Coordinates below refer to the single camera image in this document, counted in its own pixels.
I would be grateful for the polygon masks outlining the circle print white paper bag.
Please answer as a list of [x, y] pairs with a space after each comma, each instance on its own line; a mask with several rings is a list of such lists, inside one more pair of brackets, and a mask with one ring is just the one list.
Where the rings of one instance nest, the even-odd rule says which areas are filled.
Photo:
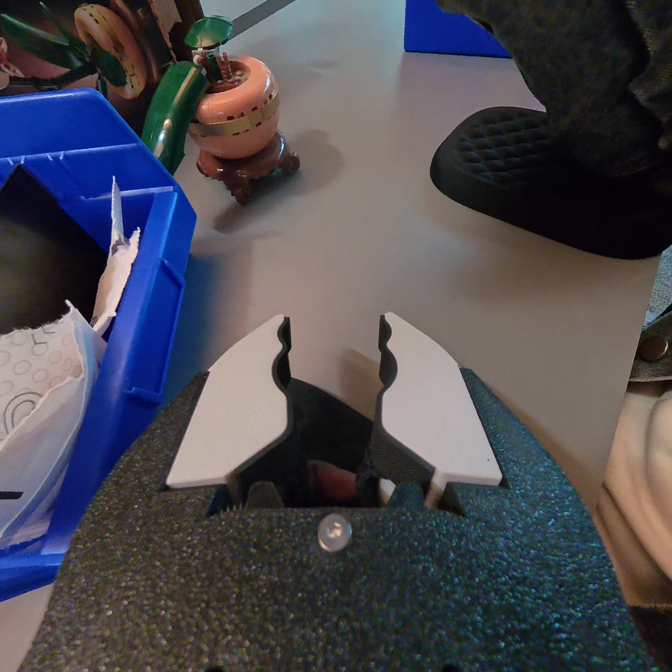
[[1, 550], [46, 533], [107, 346], [65, 307], [1, 336]]

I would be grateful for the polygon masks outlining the lego flower pot model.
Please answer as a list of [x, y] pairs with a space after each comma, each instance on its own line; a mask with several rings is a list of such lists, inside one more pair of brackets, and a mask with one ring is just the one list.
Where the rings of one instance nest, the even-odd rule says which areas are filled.
[[188, 128], [199, 149], [197, 170], [223, 183], [245, 205], [258, 181], [276, 172], [288, 177], [300, 168], [299, 156], [278, 128], [278, 82], [252, 56], [230, 59], [217, 48], [202, 48], [194, 56], [208, 79]]

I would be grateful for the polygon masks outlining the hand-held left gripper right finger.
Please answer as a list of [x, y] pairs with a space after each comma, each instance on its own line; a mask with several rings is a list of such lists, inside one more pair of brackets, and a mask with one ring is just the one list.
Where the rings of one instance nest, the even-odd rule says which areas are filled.
[[372, 430], [372, 469], [388, 499], [416, 483], [425, 505], [448, 505], [449, 487], [504, 483], [498, 459], [456, 360], [393, 312], [379, 329], [382, 384]]

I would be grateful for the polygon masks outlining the person's grey denim jacket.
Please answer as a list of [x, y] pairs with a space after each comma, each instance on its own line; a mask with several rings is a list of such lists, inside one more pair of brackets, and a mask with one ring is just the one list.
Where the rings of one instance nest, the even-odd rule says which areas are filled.
[[671, 381], [671, 306], [642, 330], [628, 381]]

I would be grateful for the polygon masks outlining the rounded green lego leaf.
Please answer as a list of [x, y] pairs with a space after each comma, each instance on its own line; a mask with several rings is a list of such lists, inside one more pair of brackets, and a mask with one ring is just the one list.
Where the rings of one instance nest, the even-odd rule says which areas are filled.
[[204, 16], [188, 30], [184, 42], [191, 50], [212, 50], [225, 45], [232, 37], [234, 24], [220, 15]]

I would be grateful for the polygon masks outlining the orchid print lego box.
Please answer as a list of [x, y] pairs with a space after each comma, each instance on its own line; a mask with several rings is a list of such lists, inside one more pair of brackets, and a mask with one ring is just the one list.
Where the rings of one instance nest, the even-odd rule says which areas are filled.
[[91, 88], [138, 135], [201, 1], [2, 1], [1, 96]]

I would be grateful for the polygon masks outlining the person's left hand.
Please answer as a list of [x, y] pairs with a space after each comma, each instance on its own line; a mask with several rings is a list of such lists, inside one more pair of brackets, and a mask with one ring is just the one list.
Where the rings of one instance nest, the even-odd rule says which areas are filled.
[[359, 504], [357, 475], [323, 460], [308, 460], [308, 503], [314, 508], [354, 508]]

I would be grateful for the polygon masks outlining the plain white paper bag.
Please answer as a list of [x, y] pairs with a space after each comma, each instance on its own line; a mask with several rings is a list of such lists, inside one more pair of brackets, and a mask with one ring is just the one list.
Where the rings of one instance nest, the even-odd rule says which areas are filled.
[[124, 234], [121, 192], [115, 177], [112, 182], [112, 231], [106, 266], [99, 279], [91, 328], [104, 336], [117, 315], [118, 307], [139, 252], [140, 229], [130, 238]]

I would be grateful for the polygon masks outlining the person's right forearm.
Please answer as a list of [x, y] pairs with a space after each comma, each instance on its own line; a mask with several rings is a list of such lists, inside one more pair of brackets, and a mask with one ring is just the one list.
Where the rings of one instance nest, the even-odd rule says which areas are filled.
[[508, 51], [553, 138], [608, 177], [671, 166], [670, 1], [437, 1]]

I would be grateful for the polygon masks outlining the person's beige trousers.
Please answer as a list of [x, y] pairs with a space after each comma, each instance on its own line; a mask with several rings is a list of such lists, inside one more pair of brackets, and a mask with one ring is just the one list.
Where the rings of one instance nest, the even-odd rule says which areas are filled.
[[627, 603], [670, 609], [670, 381], [628, 385], [596, 509]]

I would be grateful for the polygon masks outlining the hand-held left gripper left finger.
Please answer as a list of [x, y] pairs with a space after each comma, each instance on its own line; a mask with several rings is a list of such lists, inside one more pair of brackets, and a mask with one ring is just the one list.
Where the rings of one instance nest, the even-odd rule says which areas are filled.
[[275, 315], [208, 369], [167, 475], [169, 489], [240, 489], [244, 471], [290, 435], [290, 349], [290, 318]]

